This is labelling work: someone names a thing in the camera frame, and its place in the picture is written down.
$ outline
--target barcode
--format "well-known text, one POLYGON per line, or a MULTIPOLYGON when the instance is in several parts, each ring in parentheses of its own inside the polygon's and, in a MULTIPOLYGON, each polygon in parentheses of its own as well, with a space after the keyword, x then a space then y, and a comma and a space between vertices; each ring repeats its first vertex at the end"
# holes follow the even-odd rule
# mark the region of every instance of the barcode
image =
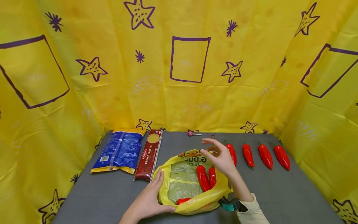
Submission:
POLYGON ((107 161, 110 156, 102 156, 100 162, 107 161))

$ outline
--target hand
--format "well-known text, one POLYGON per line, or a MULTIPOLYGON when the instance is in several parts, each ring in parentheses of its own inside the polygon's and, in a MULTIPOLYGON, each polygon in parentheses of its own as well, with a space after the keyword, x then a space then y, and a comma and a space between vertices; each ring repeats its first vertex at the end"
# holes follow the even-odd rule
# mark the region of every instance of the hand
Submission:
POLYGON ((234 162, 232 161, 230 151, 223 144, 218 142, 216 139, 212 138, 203 138, 202 144, 212 144, 214 146, 208 147, 207 149, 202 149, 201 153, 208 158, 215 167, 222 172, 226 177, 229 174, 237 173, 234 162))
POLYGON ((161 213, 174 212, 175 207, 160 205, 158 203, 158 192, 163 184, 164 180, 164 172, 159 169, 155 179, 151 181, 146 188, 138 195, 138 197, 134 200, 131 206, 123 215, 121 223, 137 223, 141 219, 149 218, 161 213), (126 220, 130 218, 135 218, 134 221, 126 220))

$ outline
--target red spaghetti box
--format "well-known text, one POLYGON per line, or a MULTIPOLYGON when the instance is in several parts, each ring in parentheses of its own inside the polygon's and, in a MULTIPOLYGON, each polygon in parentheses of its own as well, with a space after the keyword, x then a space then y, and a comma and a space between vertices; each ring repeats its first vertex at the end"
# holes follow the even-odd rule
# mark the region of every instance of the red spaghetti box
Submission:
POLYGON ((152 181, 162 135, 163 131, 160 129, 149 132, 133 181, 136 179, 152 181))

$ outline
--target yellow plastic bag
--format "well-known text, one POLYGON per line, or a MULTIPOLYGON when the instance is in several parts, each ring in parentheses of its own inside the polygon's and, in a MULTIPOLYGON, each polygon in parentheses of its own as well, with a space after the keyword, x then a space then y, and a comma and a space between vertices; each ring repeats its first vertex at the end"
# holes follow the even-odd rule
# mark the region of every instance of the yellow plastic bag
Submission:
POLYGON ((216 185, 211 190, 202 192, 196 176, 196 167, 198 165, 203 165, 206 171, 213 166, 199 150, 194 149, 174 156, 162 166, 158 167, 154 176, 156 176, 159 168, 162 168, 165 174, 163 185, 158 193, 158 201, 163 205, 174 206, 175 212, 181 215, 194 215, 216 209, 219 206, 218 201, 223 196, 227 197, 227 195, 232 192, 229 188, 229 181, 224 174, 215 169, 216 185), (180 169, 182 169, 182 175, 178 174, 180 173, 178 172, 180 169), (194 191, 199 189, 201 193, 191 197, 191 192, 187 191, 188 195, 186 197, 191 197, 191 199, 180 205, 176 205, 176 203, 173 202, 173 196, 170 196, 176 193, 171 192, 175 190, 173 184, 176 183, 187 184, 187 189, 193 189, 194 191))

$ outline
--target wrist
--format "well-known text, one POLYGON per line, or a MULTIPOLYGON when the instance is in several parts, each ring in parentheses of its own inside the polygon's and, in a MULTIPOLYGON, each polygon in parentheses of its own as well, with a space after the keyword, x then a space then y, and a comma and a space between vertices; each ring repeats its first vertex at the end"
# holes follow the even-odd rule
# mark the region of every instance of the wrist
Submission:
POLYGON ((226 177, 228 178, 229 182, 232 184, 233 182, 238 180, 241 176, 240 176, 240 173, 237 171, 237 169, 234 169, 234 170, 230 171, 226 175, 226 177))
POLYGON ((129 207, 123 214, 119 224, 137 224, 140 220, 141 218, 136 214, 135 210, 129 207))

